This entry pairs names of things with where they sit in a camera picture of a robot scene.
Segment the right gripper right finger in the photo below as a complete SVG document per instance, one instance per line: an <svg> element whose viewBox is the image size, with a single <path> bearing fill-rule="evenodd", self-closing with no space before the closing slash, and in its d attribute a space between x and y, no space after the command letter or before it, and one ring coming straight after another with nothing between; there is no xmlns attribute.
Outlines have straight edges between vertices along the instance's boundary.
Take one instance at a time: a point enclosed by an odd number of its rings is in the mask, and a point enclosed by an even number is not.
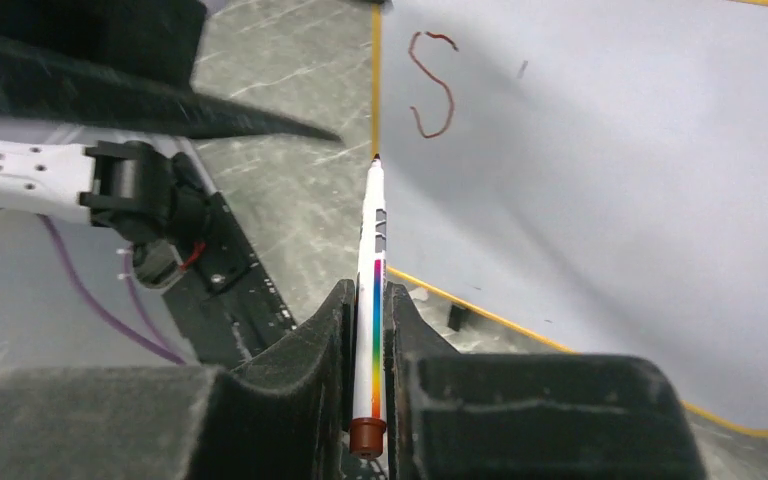
<svg viewBox="0 0 768 480"><path fill-rule="evenodd" d="M402 285L384 295L394 479L702 479L683 407L652 362L461 353Z"/></svg>

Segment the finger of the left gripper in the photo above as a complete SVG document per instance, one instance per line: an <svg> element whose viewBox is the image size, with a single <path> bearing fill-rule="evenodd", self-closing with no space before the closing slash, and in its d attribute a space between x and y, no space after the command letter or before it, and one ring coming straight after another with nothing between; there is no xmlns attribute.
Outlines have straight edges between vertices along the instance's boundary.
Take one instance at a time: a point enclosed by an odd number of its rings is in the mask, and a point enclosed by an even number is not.
<svg viewBox="0 0 768 480"><path fill-rule="evenodd" d="M79 61L0 37L0 117L194 140L291 135L338 142L328 129Z"/></svg>

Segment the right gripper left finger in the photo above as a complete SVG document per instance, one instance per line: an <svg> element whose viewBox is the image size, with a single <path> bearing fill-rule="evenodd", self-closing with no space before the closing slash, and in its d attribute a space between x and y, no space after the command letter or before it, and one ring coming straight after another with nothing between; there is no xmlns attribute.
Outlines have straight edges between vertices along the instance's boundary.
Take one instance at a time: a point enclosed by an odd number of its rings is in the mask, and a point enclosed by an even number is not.
<svg viewBox="0 0 768 480"><path fill-rule="evenodd" d="M0 374L0 479L337 479L354 284L233 371Z"/></svg>

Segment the white brown whiteboard marker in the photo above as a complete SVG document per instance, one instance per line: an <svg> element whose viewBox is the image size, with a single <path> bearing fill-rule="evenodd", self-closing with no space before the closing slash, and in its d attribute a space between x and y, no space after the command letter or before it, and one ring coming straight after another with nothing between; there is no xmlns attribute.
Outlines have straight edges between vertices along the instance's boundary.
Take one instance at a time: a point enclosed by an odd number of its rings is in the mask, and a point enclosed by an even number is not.
<svg viewBox="0 0 768 480"><path fill-rule="evenodd" d="M383 294L386 289L387 211L384 170L376 154L366 176L354 308L353 390L349 450L364 460L384 452L387 429Z"/></svg>

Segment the yellow framed whiteboard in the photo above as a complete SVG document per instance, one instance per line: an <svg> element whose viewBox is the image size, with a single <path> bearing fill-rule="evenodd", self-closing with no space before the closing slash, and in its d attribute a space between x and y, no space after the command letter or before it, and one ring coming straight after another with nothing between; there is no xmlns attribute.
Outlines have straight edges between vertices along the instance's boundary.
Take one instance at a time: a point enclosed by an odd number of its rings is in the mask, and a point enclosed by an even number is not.
<svg viewBox="0 0 768 480"><path fill-rule="evenodd" d="M391 1L391 271L768 437L768 1Z"/></svg>

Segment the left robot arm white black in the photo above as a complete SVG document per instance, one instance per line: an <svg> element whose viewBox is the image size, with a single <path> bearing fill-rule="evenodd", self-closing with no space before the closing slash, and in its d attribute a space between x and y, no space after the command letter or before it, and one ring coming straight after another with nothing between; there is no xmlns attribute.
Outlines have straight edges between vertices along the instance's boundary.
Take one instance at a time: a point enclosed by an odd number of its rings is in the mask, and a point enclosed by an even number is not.
<svg viewBox="0 0 768 480"><path fill-rule="evenodd" d="M189 244L210 193L189 179L194 140L336 132L198 93L196 40L126 40L108 52L78 27L0 33L0 208Z"/></svg>

